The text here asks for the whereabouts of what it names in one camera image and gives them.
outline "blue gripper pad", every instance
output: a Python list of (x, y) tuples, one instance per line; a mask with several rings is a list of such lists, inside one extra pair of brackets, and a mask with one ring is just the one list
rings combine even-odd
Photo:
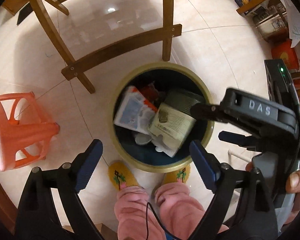
[(75, 191), (85, 189), (93, 171), (95, 170), (103, 152), (103, 145), (100, 140), (94, 139), (87, 150), (83, 153), (86, 158), (77, 172)]
[(199, 140), (190, 143), (189, 151), (204, 185), (215, 193), (216, 182), (220, 178), (219, 161), (213, 154), (207, 153)]

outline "plastic container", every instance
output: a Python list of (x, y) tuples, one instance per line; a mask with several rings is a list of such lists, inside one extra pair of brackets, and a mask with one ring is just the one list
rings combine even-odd
[(131, 131), (114, 125), (113, 120), (125, 88), (134, 85), (140, 89), (152, 81), (161, 85), (160, 91), (185, 89), (203, 96), (209, 104), (212, 100), (207, 87), (196, 74), (183, 66), (169, 62), (143, 65), (129, 73), (118, 85), (110, 102), (109, 113), (111, 114), (108, 121), (111, 127), (110, 136), (119, 155), (140, 170), (166, 173), (181, 169), (192, 162), (189, 155), (190, 142), (198, 139), (205, 147), (211, 138), (214, 122), (197, 120), (186, 141), (173, 158), (163, 152), (157, 152), (152, 143), (137, 145)]

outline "yellow slipper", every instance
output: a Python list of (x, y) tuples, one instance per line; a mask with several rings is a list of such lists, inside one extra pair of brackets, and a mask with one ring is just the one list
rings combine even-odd
[(172, 182), (182, 182), (186, 183), (190, 174), (190, 165), (187, 165), (183, 169), (178, 171), (172, 171), (166, 173), (163, 178), (163, 182), (161, 185), (172, 183)]
[(119, 191), (126, 187), (139, 186), (132, 172), (120, 161), (109, 166), (108, 176), (111, 183)]

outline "orange plastic stool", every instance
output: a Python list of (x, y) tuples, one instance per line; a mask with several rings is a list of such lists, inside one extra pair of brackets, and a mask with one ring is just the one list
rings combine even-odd
[[(40, 123), (19, 124), (14, 118), (18, 102), (26, 99), (35, 110), (40, 119)], [(7, 118), (5, 110), (1, 104), (3, 100), (15, 99), (10, 117)], [(44, 159), (49, 148), (52, 136), (59, 133), (60, 127), (56, 123), (51, 123), (44, 116), (42, 110), (34, 99), (33, 92), (5, 94), (0, 96), (0, 171), (21, 168), (35, 161)], [(25, 148), (43, 141), (43, 146), (39, 155), (30, 155)], [(21, 150), (26, 158), (16, 161), (16, 153)]]

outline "metal bolt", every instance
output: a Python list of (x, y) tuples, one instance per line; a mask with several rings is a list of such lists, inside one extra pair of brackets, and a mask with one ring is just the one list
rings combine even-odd
[(221, 168), (224, 170), (228, 170), (230, 168), (230, 165), (228, 163), (221, 163)]
[(256, 174), (259, 174), (260, 170), (258, 168), (253, 168), (253, 172), (256, 173)]
[(39, 170), (40, 170), (39, 167), (34, 167), (34, 168), (32, 168), (31, 171), (32, 171), (33, 173), (37, 173)]
[(63, 169), (69, 169), (71, 167), (71, 163), (64, 163), (63, 165), (62, 165), (62, 168)]

